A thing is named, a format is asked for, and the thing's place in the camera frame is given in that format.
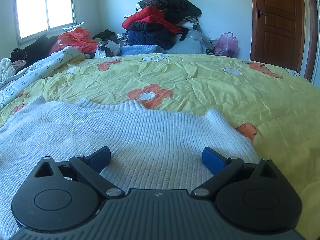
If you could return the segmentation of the red plastic bag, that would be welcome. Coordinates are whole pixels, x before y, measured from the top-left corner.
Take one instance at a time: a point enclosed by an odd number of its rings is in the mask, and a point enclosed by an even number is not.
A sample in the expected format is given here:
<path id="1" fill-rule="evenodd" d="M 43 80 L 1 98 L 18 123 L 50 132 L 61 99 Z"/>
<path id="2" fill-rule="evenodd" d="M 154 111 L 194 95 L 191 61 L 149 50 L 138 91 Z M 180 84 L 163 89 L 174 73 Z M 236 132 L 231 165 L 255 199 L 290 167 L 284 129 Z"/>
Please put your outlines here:
<path id="1" fill-rule="evenodd" d="M 99 41 L 89 38 L 90 32 L 77 27 L 58 36 L 57 42 L 52 46 L 50 54 L 71 46 L 84 54 L 95 53 Z"/>

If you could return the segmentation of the pile of dark clothes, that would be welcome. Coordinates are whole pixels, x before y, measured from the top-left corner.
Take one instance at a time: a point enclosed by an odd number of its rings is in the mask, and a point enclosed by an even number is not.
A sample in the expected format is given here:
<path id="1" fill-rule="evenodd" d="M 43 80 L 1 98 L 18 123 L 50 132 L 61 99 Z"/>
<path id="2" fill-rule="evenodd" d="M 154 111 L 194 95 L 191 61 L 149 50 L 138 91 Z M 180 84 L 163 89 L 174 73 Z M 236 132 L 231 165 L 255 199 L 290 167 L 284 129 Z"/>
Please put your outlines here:
<path id="1" fill-rule="evenodd" d="M 156 45 L 170 50 L 175 36 L 183 41 L 196 29 L 202 11 L 188 0 L 142 0 L 136 12 L 122 23 L 130 45 Z"/>

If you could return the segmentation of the brown wooden door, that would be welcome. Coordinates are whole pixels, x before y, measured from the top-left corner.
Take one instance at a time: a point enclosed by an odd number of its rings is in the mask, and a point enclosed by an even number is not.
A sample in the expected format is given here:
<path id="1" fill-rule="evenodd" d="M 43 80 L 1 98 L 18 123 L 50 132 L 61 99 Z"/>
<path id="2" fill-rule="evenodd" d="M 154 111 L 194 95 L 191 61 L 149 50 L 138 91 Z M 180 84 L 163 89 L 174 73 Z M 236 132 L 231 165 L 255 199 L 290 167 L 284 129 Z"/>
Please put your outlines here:
<path id="1" fill-rule="evenodd" d="M 319 35 L 317 0 L 252 0 L 251 59 L 312 79 Z"/>

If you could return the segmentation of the yellow floral bedspread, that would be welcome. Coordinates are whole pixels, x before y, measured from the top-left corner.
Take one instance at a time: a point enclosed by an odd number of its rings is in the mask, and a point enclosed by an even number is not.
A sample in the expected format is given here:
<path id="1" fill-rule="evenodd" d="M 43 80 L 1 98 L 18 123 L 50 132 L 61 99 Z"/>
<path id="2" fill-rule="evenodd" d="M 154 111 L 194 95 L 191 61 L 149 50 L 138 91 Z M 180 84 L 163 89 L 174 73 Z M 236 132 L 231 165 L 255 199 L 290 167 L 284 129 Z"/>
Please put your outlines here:
<path id="1" fill-rule="evenodd" d="M 69 104 L 138 101 L 148 110 L 201 116 L 219 111 L 298 193 L 299 234 L 319 238 L 319 89 L 303 77 L 270 64 L 201 54 L 78 57 L 1 109 L 1 127 L 38 97 Z"/>

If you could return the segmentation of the red jacket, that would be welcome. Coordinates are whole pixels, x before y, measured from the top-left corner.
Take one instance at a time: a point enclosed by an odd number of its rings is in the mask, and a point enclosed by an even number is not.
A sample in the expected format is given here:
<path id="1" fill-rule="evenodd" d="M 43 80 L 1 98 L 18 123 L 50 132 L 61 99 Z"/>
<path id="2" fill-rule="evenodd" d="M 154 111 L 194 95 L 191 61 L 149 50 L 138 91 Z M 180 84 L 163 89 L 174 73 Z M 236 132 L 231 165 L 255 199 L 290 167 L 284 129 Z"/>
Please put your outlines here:
<path id="1" fill-rule="evenodd" d="M 156 7 L 148 6 L 142 9 L 139 12 L 129 16 L 123 23 L 122 28 L 128 30 L 129 27 L 135 23 L 157 23 L 163 25 L 173 34 L 180 34 L 182 33 L 182 29 L 174 24 L 166 21 L 164 19 L 164 13 L 158 10 Z"/>

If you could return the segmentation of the white knit sweater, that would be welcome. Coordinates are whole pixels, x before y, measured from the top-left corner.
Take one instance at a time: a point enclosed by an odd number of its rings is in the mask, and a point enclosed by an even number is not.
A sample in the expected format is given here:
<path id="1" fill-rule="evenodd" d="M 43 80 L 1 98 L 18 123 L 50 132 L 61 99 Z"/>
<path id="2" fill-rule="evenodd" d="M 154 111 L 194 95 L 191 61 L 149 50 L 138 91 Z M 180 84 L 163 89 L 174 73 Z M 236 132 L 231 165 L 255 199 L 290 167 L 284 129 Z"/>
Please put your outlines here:
<path id="1" fill-rule="evenodd" d="M 102 176 L 123 190 L 196 188 L 212 176 L 202 163 L 206 147 L 259 161 L 251 141 L 215 109 L 201 116 L 148 110 L 138 101 L 69 104 L 38 97 L 1 127 L 1 239 L 17 232 L 12 198 L 42 157 L 67 161 L 104 146 L 112 160 Z"/>

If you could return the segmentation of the pink plastic bag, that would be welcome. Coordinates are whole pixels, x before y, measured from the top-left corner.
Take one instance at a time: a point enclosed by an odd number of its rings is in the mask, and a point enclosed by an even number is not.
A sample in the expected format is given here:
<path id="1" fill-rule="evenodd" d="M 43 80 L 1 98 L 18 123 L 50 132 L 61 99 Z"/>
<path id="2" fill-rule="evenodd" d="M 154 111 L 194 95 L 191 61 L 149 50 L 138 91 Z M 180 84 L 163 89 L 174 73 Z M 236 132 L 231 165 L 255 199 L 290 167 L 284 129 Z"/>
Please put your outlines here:
<path id="1" fill-rule="evenodd" d="M 222 34 L 214 47 L 214 54 L 218 56 L 233 57 L 237 52 L 238 40 L 231 32 Z"/>

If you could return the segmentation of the window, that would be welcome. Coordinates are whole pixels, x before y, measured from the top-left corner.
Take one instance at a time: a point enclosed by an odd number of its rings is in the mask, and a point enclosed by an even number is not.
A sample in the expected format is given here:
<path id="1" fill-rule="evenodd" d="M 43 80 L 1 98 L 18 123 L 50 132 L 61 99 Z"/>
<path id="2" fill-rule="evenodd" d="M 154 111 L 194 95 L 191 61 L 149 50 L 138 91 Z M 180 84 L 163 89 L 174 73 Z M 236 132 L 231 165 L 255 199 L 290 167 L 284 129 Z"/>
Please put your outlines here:
<path id="1" fill-rule="evenodd" d="M 19 44 L 76 25 L 74 0 L 14 0 Z"/>

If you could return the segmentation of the white printed quilt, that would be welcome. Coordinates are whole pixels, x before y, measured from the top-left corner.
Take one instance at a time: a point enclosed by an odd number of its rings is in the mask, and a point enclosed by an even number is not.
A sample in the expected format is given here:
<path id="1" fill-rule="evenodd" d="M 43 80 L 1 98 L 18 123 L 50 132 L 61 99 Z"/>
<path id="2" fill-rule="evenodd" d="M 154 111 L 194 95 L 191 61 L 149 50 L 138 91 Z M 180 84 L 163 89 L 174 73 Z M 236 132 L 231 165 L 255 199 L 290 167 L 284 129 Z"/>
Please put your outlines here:
<path id="1" fill-rule="evenodd" d="M 12 102 L 18 95 L 31 84 L 44 79 L 62 65 L 74 59 L 84 59 L 84 54 L 74 47 L 67 46 L 61 51 L 52 53 L 49 57 L 35 62 L 17 74 L 1 82 L 1 109 Z"/>

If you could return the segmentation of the light blue knit garment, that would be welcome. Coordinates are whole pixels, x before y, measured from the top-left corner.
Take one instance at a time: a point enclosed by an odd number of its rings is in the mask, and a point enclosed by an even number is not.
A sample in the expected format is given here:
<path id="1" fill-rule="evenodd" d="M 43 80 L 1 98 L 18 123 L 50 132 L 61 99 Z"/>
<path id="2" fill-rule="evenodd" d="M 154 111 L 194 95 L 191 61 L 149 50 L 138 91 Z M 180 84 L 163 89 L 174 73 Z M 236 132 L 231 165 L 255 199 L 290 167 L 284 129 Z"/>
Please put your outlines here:
<path id="1" fill-rule="evenodd" d="M 152 54 L 160 53 L 167 54 L 168 52 L 157 45 L 134 45 L 134 46 L 122 46 L 119 48 L 119 56 L 127 55 L 141 55 L 141 54 Z"/>

